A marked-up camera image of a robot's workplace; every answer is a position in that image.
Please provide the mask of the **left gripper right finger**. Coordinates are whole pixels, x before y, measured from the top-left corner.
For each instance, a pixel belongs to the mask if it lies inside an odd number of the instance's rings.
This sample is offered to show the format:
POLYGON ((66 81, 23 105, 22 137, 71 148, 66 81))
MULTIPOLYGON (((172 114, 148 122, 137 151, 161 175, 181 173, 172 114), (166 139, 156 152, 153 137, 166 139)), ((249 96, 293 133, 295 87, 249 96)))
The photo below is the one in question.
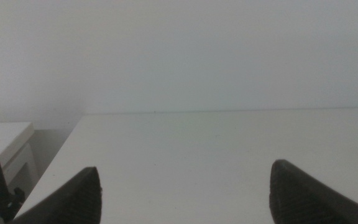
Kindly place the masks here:
POLYGON ((358 203, 284 159, 272 164, 269 208, 279 224, 358 224, 358 203))

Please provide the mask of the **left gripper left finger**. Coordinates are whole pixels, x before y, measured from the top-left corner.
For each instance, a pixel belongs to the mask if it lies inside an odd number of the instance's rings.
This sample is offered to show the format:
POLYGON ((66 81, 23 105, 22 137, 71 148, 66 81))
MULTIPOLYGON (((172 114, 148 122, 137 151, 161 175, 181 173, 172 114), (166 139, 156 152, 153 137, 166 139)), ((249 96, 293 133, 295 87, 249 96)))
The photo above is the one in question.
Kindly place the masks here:
POLYGON ((86 167, 13 224, 99 224, 102 188, 96 167, 86 167))

